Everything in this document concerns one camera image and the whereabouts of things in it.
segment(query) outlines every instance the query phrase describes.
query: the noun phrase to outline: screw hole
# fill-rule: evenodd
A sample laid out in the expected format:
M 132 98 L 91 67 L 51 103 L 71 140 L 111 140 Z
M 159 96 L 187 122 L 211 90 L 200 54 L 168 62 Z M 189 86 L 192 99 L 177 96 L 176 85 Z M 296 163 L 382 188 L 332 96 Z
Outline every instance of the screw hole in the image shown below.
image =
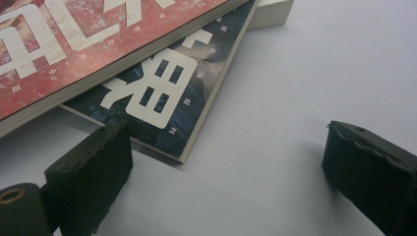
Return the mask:
M 13 189 L 0 195 L 0 205 L 5 205 L 14 202 L 15 200 L 24 196 L 26 191 L 24 189 Z

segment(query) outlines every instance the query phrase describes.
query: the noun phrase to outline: dark blue book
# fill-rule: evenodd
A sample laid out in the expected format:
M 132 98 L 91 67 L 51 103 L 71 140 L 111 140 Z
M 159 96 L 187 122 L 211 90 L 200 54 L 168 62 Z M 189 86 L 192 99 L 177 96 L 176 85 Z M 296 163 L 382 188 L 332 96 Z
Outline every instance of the dark blue book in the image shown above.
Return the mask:
M 252 0 L 62 106 L 184 163 L 255 12 Z

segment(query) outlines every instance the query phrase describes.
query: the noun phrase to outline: white table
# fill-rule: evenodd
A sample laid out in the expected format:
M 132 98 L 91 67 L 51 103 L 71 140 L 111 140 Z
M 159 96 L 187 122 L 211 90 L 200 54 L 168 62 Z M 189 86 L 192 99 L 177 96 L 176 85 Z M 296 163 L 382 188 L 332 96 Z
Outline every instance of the white table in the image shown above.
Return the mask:
M 187 162 L 134 146 L 98 235 L 383 235 L 329 187 L 326 125 L 417 153 L 416 12 L 412 0 L 296 0 L 285 26 L 248 32 Z M 55 108 L 1 139 L 0 189 L 43 185 L 96 128 Z

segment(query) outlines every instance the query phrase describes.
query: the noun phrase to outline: cover illustration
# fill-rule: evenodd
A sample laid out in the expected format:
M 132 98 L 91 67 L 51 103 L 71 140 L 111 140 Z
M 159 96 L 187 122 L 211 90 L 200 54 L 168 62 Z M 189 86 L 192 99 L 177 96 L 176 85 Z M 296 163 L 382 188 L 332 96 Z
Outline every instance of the cover illustration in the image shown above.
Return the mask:
M 0 120 L 225 2 L 0 1 Z
M 69 100 L 65 108 L 102 124 L 128 120 L 134 140 L 180 158 L 187 142 L 193 142 L 190 136 L 227 70 L 254 2 Z

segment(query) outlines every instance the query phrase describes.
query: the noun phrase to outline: stack of books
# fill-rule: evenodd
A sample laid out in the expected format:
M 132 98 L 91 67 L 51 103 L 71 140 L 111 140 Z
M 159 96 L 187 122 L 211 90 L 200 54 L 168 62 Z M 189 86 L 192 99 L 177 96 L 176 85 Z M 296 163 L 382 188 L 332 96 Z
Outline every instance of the stack of books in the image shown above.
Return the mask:
M 0 3 L 0 137 L 61 105 L 184 163 L 247 30 L 292 0 Z

